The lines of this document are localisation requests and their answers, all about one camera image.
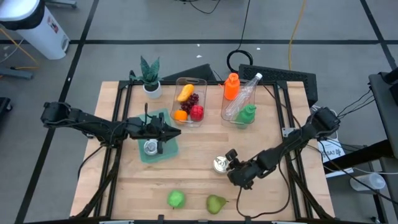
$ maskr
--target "potted plant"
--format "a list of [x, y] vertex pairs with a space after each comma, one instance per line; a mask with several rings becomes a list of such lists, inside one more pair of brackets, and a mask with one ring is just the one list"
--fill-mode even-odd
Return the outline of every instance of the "potted plant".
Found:
[[157, 76], [160, 68], [159, 58], [149, 66], [147, 61], [141, 56], [141, 71], [142, 76], [135, 77], [130, 75], [130, 79], [140, 80], [143, 84], [143, 89], [149, 98], [156, 99], [162, 95], [162, 88], [160, 87], [160, 78]]

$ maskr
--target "teal tray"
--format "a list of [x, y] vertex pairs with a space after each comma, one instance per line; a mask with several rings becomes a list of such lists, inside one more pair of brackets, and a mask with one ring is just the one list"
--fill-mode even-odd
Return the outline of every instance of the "teal tray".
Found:
[[[172, 121], [169, 111], [166, 108], [148, 112], [148, 115], [158, 116], [159, 113], [162, 113], [162, 112], [164, 114], [164, 121], [166, 122], [166, 124], [168, 124], [172, 127], [175, 127], [175, 123]], [[138, 117], [140, 117], [142, 120], [144, 120], [145, 114], [141, 114]], [[140, 155], [142, 162], [150, 164], [150, 163], [162, 161], [164, 159], [170, 159], [170, 158], [173, 158], [176, 155], [178, 155], [178, 145], [177, 145], [177, 140], [175, 140], [175, 138], [168, 140], [166, 143], [162, 142], [161, 144], [163, 145], [163, 154], [156, 154], [153, 156], [148, 156], [144, 152], [145, 142], [146, 142], [146, 140], [138, 140], [139, 155]]]

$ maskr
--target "white cylinder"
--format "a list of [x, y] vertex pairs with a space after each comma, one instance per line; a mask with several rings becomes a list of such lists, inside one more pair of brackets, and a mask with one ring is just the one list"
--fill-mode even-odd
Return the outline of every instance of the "white cylinder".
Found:
[[66, 56], [69, 37], [64, 33], [47, 7], [44, 9], [44, 17], [40, 25], [33, 29], [16, 30], [16, 32], [50, 60], [61, 59]]
[[147, 94], [147, 96], [151, 99], [156, 99], [159, 98], [162, 95], [162, 87], [160, 85], [160, 82], [157, 82], [159, 85], [155, 91], [147, 91], [145, 89], [145, 85], [142, 85], [142, 88], [144, 89], [144, 92]]
[[[386, 181], [383, 179], [383, 177], [380, 174], [375, 174], [375, 173], [366, 174], [355, 178], [361, 181], [362, 183], [368, 185], [369, 187], [373, 188], [374, 190], [380, 190], [386, 186]], [[349, 184], [356, 191], [369, 190], [369, 188], [363, 186], [353, 178], [349, 180]]]

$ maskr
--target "orange bottle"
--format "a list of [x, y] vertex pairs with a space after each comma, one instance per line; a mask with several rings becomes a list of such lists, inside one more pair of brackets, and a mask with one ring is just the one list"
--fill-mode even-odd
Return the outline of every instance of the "orange bottle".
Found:
[[229, 74], [227, 80], [225, 80], [224, 86], [224, 96], [227, 100], [234, 100], [239, 93], [239, 87], [241, 82], [239, 81], [239, 76], [236, 73]]

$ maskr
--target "metal can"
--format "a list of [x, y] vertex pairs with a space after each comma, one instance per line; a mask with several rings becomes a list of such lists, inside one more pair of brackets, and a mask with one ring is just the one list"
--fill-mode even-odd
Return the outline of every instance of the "metal can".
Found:
[[225, 174], [228, 168], [228, 160], [224, 156], [217, 156], [213, 161], [213, 168], [219, 174]]
[[157, 154], [157, 140], [150, 139], [144, 143], [144, 152], [148, 156], [153, 156]]

